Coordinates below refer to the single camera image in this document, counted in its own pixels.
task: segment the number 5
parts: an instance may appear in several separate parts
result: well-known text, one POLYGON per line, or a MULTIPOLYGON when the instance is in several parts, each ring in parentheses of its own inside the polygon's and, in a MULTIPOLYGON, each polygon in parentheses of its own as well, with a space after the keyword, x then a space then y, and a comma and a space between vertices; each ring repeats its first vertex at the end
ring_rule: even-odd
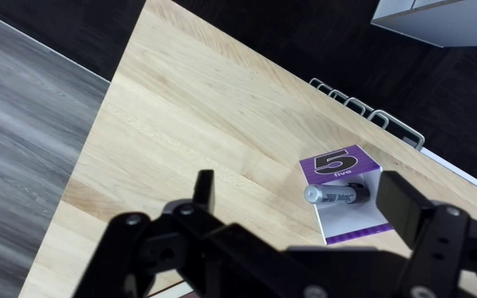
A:
POLYGON ((348 150, 336 150, 328 155, 319 155, 315 159, 316 172, 324 175, 351 169, 356 164, 358 159, 354 155, 348 155, 348 150))

